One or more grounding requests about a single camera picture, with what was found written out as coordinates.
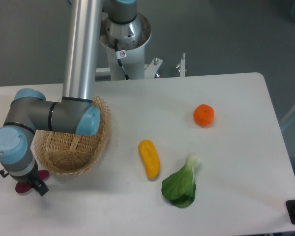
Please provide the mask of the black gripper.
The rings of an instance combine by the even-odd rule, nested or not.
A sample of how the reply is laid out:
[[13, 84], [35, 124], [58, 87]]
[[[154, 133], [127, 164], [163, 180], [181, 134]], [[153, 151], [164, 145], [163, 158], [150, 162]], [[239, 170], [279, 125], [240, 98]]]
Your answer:
[[31, 170], [12, 172], [6, 169], [0, 170], [0, 175], [2, 177], [7, 177], [10, 175], [14, 180], [18, 182], [28, 182], [29, 186], [33, 188], [40, 196], [44, 196], [49, 188], [45, 182], [38, 177], [38, 167], [33, 167]]

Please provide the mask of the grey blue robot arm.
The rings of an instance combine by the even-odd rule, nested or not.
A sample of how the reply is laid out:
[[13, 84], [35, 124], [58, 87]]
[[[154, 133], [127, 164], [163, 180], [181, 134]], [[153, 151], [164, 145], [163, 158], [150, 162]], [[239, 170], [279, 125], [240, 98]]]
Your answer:
[[0, 128], [2, 177], [24, 182], [40, 195], [48, 187], [38, 173], [30, 146], [37, 130], [93, 136], [100, 125], [100, 110], [92, 103], [102, 13], [118, 25], [137, 18], [134, 0], [70, 1], [71, 32], [61, 102], [47, 101], [39, 91], [23, 88], [10, 104]]

